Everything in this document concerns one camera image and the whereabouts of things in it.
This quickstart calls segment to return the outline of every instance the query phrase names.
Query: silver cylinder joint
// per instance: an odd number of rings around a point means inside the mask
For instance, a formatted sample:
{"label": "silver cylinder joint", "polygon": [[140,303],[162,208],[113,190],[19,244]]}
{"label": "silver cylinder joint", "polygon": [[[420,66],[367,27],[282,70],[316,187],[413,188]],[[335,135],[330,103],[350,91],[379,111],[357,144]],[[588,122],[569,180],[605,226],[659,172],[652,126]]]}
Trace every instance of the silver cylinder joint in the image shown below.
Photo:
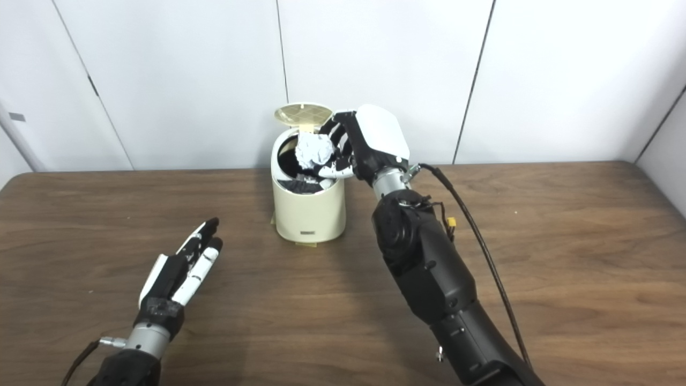
{"label": "silver cylinder joint", "polygon": [[169,331],[154,323],[138,323],[134,326],[124,349],[147,352],[157,359],[162,359],[169,345]]}
{"label": "silver cylinder joint", "polygon": [[111,345],[114,348],[126,347],[126,339],[124,338],[102,337],[98,343],[102,345]]}
{"label": "silver cylinder joint", "polygon": [[405,173],[398,168],[386,168],[377,173],[372,182],[372,188],[377,195],[377,200],[396,190],[409,189],[410,184],[403,182]]}

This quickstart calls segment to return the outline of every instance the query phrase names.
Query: wooden table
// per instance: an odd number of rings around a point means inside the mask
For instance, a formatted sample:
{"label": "wooden table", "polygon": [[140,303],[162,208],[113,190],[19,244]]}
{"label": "wooden table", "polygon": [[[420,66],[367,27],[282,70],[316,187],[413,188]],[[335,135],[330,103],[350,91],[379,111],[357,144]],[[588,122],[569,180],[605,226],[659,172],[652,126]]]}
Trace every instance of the wooden table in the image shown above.
{"label": "wooden table", "polygon": [[[686,222],[628,163],[446,166],[499,266],[548,385],[686,385]],[[458,208],[427,172],[422,193]],[[164,385],[455,385],[375,244],[371,189],[347,181],[345,234],[316,248],[270,224],[266,170],[24,174],[0,192],[0,383],[56,385],[101,335],[128,336],[159,253],[222,220]],[[478,246],[458,250],[512,333]],[[112,350],[100,348],[73,385]]]}

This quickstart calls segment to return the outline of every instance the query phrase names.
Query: white robotic hand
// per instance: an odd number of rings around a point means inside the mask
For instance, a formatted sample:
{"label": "white robotic hand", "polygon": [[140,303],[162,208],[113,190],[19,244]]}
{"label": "white robotic hand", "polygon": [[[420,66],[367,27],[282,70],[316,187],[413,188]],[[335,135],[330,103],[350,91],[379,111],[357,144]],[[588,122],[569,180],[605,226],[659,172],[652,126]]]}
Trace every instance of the white robotic hand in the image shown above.
{"label": "white robotic hand", "polygon": [[[410,149],[398,119],[389,111],[364,104],[356,111],[334,113],[319,131],[330,135],[341,150],[336,158],[315,168],[320,177],[342,179],[356,176],[372,184],[385,168],[407,172]],[[347,138],[342,146],[343,136]]]}
{"label": "white robotic hand", "polygon": [[157,257],[157,261],[143,285],[139,298],[139,308],[155,284],[158,287],[166,286],[169,289],[169,292],[165,294],[169,300],[181,306],[188,304],[222,249],[222,240],[213,237],[218,225],[219,219],[212,218],[193,231],[176,254],[172,256],[180,260],[178,264],[167,265],[167,263],[172,262],[170,256],[165,254],[160,254]]}

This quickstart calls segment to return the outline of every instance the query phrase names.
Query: white wall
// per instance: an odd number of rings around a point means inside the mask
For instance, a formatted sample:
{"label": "white wall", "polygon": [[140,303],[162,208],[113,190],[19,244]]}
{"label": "white wall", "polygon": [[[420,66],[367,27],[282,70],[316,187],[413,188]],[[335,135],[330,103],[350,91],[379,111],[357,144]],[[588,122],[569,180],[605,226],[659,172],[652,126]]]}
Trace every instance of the white wall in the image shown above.
{"label": "white wall", "polygon": [[0,190],[12,177],[30,171],[28,163],[0,127]]}
{"label": "white wall", "polygon": [[286,129],[274,0],[57,0],[136,169],[266,166]]}
{"label": "white wall", "polygon": [[50,1],[0,0],[0,104],[39,170],[131,169]]}
{"label": "white wall", "polygon": [[[413,161],[451,163],[491,4],[56,0],[65,29],[0,0],[0,104],[38,170],[265,166],[287,99],[379,104]],[[684,20],[680,0],[497,2],[456,162],[634,161],[686,84]]]}
{"label": "white wall", "polygon": [[289,98],[378,104],[398,117],[413,161],[451,163],[490,5],[280,1]]}
{"label": "white wall", "polygon": [[638,165],[686,216],[686,98],[665,121]]}
{"label": "white wall", "polygon": [[633,162],[684,57],[686,1],[498,1],[456,162]]}

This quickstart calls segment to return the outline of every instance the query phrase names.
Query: open lid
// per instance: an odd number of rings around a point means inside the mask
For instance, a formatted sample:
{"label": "open lid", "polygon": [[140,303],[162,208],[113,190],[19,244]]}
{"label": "open lid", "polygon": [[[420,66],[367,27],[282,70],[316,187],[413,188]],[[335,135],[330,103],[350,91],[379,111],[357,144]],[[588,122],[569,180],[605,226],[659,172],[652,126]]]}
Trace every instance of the open lid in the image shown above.
{"label": "open lid", "polygon": [[288,126],[322,126],[331,117],[331,109],[314,103],[291,103],[274,112],[274,117]]}

